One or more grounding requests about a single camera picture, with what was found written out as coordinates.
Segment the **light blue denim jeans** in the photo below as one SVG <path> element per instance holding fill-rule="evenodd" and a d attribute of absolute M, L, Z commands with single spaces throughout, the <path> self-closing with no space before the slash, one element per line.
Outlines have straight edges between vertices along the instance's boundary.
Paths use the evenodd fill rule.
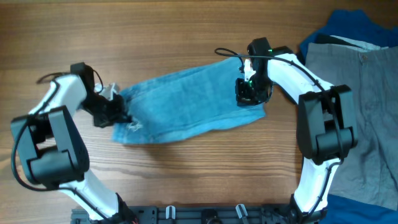
<path fill-rule="evenodd" d="M 132 121 L 116 123 L 121 144 L 162 144 L 231 129 L 265 117 L 263 105 L 240 107 L 235 81 L 243 77 L 237 58 L 189 68 L 120 92 Z"/>

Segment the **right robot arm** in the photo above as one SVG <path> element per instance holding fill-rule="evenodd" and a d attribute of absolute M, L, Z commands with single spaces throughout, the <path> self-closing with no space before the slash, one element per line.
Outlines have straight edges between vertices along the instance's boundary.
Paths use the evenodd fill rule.
<path fill-rule="evenodd" d="M 328 211 L 327 195 L 336 170 L 358 143 L 353 92 L 312 73 L 286 46 L 272 48 L 263 37 L 240 55 L 244 78 L 236 80 L 238 106 L 267 103 L 279 85 L 298 106 L 297 144 L 302 173 L 287 205 L 266 205 L 268 222 L 317 223 Z"/>

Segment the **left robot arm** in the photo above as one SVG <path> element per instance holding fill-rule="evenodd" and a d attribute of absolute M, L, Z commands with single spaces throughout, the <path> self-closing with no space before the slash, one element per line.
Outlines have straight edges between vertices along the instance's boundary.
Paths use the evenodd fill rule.
<path fill-rule="evenodd" d="M 35 192 L 61 192 L 88 214 L 90 223 L 138 223 L 138 216 L 90 170 L 88 150 L 73 121 L 78 110 L 98 128 L 132 121 L 116 84 L 95 88 L 98 72 L 80 62 L 69 72 L 44 75 L 50 89 L 27 115 L 11 121 L 11 169 L 17 182 Z"/>

